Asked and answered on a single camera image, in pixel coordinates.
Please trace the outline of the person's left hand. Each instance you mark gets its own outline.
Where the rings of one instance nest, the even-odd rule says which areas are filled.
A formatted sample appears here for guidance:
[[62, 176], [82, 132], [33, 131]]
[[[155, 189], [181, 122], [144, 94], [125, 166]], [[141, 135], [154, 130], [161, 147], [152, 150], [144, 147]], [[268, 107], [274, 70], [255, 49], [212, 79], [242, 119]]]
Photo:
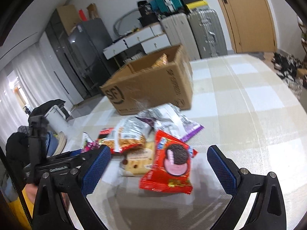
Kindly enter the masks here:
[[35, 184], [27, 184], [25, 186], [26, 195], [32, 204], [35, 203], [36, 194], [38, 191], [38, 187]]

